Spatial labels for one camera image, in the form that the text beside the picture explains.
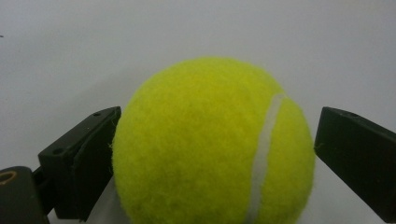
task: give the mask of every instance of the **tennis ball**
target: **tennis ball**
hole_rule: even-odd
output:
[[[116,188],[134,224],[294,223],[314,158],[299,106],[265,71],[223,58],[149,79],[113,142]]]

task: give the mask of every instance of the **fuzzy felt surface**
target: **fuzzy felt surface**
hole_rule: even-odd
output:
[[[262,69],[224,58],[178,63],[144,83],[113,142],[116,187],[132,222],[244,223],[260,132],[281,92]],[[254,223],[294,223],[312,188],[315,156],[290,98],[269,145]]]

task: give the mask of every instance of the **black plastic part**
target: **black plastic part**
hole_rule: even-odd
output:
[[[396,222],[396,133],[323,107],[315,151],[384,221]]]
[[[23,166],[0,171],[0,223],[47,224],[32,171]]]
[[[113,175],[111,143],[119,118],[119,107],[96,112],[38,154],[44,178],[55,186],[58,218],[87,220]]]
[[[44,177],[43,169],[39,167],[33,172],[35,186],[38,190],[44,214],[48,214],[59,201],[56,188],[49,178]]]

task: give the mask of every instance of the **white background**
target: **white background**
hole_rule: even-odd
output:
[[[206,55],[270,71],[313,137],[325,105],[396,131],[394,0],[0,0],[0,35],[0,169],[37,168],[38,152],[91,113]],[[113,182],[88,222],[128,223]],[[299,223],[383,222],[317,160]]]

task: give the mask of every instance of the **white seam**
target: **white seam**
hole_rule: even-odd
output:
[[[271,146],[271,133],[276,124],[277,113],[282,105],[284,93],[278,93],[271,99],[271,104],[265,115],[262,132],[259,136],[256,155],[251,170],[250,203],[247,209],[245,224],[253,224],[262,206],[262,184],[267,170],[267,154]]]

